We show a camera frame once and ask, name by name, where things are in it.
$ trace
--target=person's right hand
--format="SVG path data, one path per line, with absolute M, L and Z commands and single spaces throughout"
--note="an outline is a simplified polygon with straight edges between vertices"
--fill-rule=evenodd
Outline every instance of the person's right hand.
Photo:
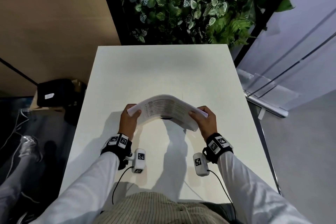
M 199 130 L 206 142 L 209 136 L 213 133 L 217 133 L 216 115 L 206 106 L 201 106 L 197 109 L 206 112 L 208 117 L 206 118 L 202 114 L 195 112 L 188 112 L 188 114 L 197 122 Z

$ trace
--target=striped shirt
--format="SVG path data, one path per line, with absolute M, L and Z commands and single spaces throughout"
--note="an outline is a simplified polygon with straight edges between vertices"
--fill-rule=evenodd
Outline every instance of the striped shirt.
M 156 192 L 140 192 L 127 196 L 94 221 L 94 224 L 115 223 L 228 224 L 219 214 L 203 204 L 176 203 Z

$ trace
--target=black bag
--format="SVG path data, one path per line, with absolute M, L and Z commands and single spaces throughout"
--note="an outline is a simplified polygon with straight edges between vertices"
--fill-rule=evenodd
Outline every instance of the black bag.
M 70 79 L 57 79 L 37 86 L 37 105 L 66 107 L 73 102 L 75 86 Z

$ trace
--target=person's right arm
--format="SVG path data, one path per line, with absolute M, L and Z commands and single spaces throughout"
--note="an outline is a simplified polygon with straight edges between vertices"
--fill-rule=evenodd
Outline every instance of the person's right arm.
M 199 107 L 208 117 L 196 113 L 190 116 L 197 122 L 204 140 L 217 133 L 215 114 L 206 106 Z M 309 224 L 297 209 L 244 165 L 231 151 L 218 159 L 218 169 L 237 212 L 237 219 L 246 224 Z

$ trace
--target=wrist strap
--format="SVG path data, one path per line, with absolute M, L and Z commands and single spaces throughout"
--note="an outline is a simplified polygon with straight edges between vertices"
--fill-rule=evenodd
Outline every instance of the wrist strap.
M 101 155 L 105 152 L 113 152 L 119 158 L 118 170 L 124 169 L 128 160 L 125 157 L 131 152 L 132 142 L 128 140 L 128 136 L 124 134 L 116 134 L 110 137 L 110 139 L 105 143 L 103 150 L 101 150 Z
M 203 154 L 206 159 L 214 164 L 217 164 L 218 158 L 227 151 L 233 153 L 232 145 L 225 140 L 219 133 L 213 133 L 207 139 L 207 147 L 203 149 Z

